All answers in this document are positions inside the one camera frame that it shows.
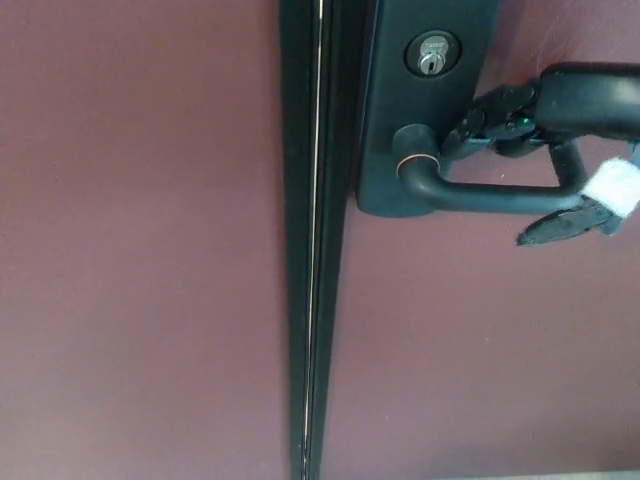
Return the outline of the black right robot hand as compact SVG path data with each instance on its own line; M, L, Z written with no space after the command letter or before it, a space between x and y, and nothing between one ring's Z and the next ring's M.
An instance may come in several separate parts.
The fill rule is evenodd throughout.
M538 214L517 238L538 246L593 230L612 236L622 217L582 192L587 174L576 142L587 136L639 140L639 68L624 63L559 63L520 86L500 86L477 97L442 145L445 158L482 149L507 158L547 149L557 183L525 186L450 183L454 211Z

